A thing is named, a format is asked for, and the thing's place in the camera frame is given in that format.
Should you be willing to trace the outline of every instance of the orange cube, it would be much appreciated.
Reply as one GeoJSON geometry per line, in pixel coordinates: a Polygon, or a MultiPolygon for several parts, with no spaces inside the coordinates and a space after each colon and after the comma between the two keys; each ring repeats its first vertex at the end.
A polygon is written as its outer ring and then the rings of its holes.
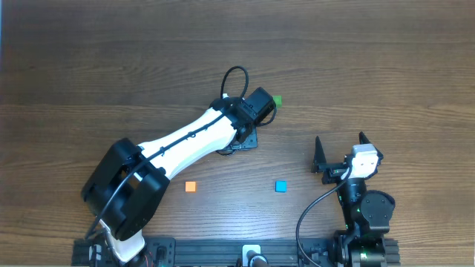
{"type": "Polygon", "coordinates": [[[196,192],[196,182],[185,182],[185,192],[195,193],[196,192]]]}

